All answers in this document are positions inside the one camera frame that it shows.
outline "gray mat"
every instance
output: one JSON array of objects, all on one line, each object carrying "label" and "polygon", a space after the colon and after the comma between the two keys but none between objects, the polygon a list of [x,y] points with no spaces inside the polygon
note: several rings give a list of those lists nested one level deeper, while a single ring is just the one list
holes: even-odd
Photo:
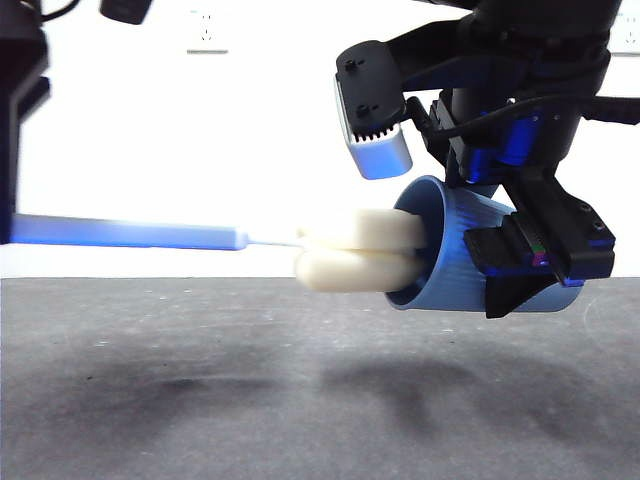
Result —
[{"label": "gray mat", "polygon": [[640,279],[554,315],[2,282],[3,479],[640,478]]}]

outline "white wall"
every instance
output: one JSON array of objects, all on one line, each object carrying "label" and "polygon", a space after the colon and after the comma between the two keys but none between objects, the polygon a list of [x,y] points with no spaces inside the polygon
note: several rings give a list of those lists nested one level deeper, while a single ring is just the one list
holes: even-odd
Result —
[{"label": "white wall", "polygon": [[[361,179],[332,75],[345,48],[459,11],[409,0],[213,2],[228,30],[224,56],[184,54],[182,0],[155,0],[141,27],[104,19],[97,0],[47,25],[53,95],[24,125],[21,212],[278,230],[309,210],[391,206],[413,178],[442,177],[407,128],[414,170]],[[615,59],[604,93],[640,96],[638,62]],[[617,275],[640,273],[639,145],[633,127],[584,122],[559,172],[618,236]],[[293,255],[11,245],[0,249],[0,273],[280,276]]]}]

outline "cable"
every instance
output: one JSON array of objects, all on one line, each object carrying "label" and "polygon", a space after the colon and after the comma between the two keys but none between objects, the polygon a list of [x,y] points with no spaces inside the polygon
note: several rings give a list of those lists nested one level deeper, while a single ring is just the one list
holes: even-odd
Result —
[{"label": "cable", "polygon": [[42,21],[48,22],[49,20],[55,20],[56,18],[66,15],[71,10],[76,8],[79,3],[80,3],[80,0],[71,0],[66,7],[62,7],[60,10],[56,10],[55,12],[51,12],[46,15],[42,15]]},{"label": "cable", "polygon": [[572,107],[587,120],[601,122],[640,123],[640,98],[588,97],[581,95],[549,95],[521,100],[513,105],[489,112],[452,128],[436,130],[417,97],[407,99],[407,111],[416,128],[429,140],[447,140],[492,127],[503,120],[533,114],[549,106]]}]

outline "blue plastic cup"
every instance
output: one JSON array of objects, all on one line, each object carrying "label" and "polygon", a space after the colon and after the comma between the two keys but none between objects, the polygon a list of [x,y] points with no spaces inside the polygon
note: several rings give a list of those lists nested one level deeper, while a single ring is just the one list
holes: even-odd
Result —
[{"label": "blue plastic cup", "polygon": [[[419,254],[426,270],[412,285],[387,293],[399,310],[485,311],[485,276],[475,267],[464,242],[472,228],[497,227],[514,210],[463,188],[451,189],[432,176],[415,180],[395,208],[420,215],[427,248]],[[569,306],[579,287],[554,284],[522,304],[518,312],[557,312]]]}]

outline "electrical outlet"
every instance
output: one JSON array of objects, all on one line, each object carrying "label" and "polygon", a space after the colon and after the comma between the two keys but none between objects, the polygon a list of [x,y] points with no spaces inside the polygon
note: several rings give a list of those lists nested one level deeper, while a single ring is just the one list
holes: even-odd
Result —
[{"label": "electrical outlet", "polygon": [[185,38],[188,54],[225,54],[228,45],[222,10],[213,0],[188,0]]},{"label": "electrical outlet", "polygon": [[611,29],[609,50],[614,55],[640,55],[640,2],[622,4]]}]

